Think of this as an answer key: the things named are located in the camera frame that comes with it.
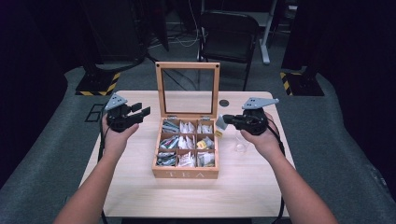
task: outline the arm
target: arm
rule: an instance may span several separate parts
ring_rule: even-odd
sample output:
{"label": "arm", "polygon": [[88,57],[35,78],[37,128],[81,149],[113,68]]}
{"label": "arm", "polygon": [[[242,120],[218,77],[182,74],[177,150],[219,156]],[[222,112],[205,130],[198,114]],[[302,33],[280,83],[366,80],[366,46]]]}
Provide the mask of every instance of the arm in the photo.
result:
{"label": "arm", "polygon": [[104,155],[61,210],[54,223],[99,222],[117,163],[126,148],[128,138],[139,127],[138,124],[135,124],[122,133],[116,133],[108,129],[106,116],[103,117],[102,123],[103,132],[107,132]]}
{"label": "arm", "polygon": [[[275,125],[271,121],[269,123],[273,130],[276,130]],[[251,135],[245,130],[242,130],[241,134],[273,168],[292,223],[337,223],[326,203],[308,186],[282,154],[276,137],[269,130],[259,136]]]}

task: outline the wooden lid frame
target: wooden lid frame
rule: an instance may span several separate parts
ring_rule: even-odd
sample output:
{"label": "wooden lid frame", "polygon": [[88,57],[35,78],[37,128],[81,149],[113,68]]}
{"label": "wooden lid frame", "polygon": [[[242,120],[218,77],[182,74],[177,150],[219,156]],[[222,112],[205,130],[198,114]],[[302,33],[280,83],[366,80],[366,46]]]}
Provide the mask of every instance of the wooden lid frame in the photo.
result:
{"label": "wooden lid frame", "polygon": [[[156,62],[156,74],[157,74],[157,85],[159,92],[161,116],[166,117],[178,117],[178,118],[209,118],[215,119],[217,117],[218,111],[218,98],[219,98],[219,63],[182,63],[182,62]],[[180,108],[183,108],[183,100],[188,101],[189,92],[193,91],[166,91],[164,87],[164,74],[165,69],[194,69],[194,70],[213,70],[213,86],[211,90],[211,109],[210,112],[196,111],[196,112],[186,112],[186,111],[170,111],[169,106],[166,107],[166,96],[174,97],[180,100]],[[202,91],[202,94],[210,94],[208,91]]]}

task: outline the wooden box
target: wooden box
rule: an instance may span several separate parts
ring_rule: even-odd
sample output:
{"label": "wooden box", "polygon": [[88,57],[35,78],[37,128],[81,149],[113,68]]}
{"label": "wooden box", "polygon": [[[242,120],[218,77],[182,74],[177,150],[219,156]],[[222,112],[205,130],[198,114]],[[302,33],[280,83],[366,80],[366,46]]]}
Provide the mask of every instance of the wooden box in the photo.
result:
{"label": "wooden box", "polygon": [[[219,145],[215,136],[215,123],[219,95],[219,63],[157,62],[156,74],[161,122],[152,163],[154,176],[218,178]],[[181,127],[187,131],[182,132],[180,123],[194,128]]]}

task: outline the chair backrest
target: chair backrest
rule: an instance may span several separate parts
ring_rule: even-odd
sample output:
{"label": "chair backrest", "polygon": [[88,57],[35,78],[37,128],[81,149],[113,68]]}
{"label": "chair backrest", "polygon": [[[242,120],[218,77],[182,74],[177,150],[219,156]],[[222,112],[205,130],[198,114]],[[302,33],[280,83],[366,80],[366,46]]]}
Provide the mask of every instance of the chair backrest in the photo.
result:
{"label": "chair backrest", "polygon": [[200,17],[199,24],[209,32],[221,30],[256,35],[259,30],[259,24],[251,16],[228,11],[205,11]]}

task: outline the light wooden tabletop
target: light wooden tabletop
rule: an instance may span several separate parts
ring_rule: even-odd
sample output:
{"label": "light wooden tabletop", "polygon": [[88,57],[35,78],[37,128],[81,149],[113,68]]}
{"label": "light wooden tabletop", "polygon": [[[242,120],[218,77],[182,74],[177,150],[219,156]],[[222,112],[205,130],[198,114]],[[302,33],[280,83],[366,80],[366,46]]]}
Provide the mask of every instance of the light wooden tabletop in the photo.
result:
{"label": "light wooden tabletop", "polygon": [[[233,125],[219,139],[218,179],[155,178],[151,171],[161,120],[157,91],[118,91],[143,108],[151,107],[139,130],[128,140],[113,177],[105,203],[108,217],[276,217],[280,207],[280,190],[269,163],[253,145],[245,153],[234,150]],[[272,98],[265,91],[220,91],[218,114],[242,114],[242,105],[249,97]],[[275,105],[264,110],[270,113],[281,134],[287,159],[294,165],[288,142]],[[99,137],[94,146],[81,183],[97,163]]]}

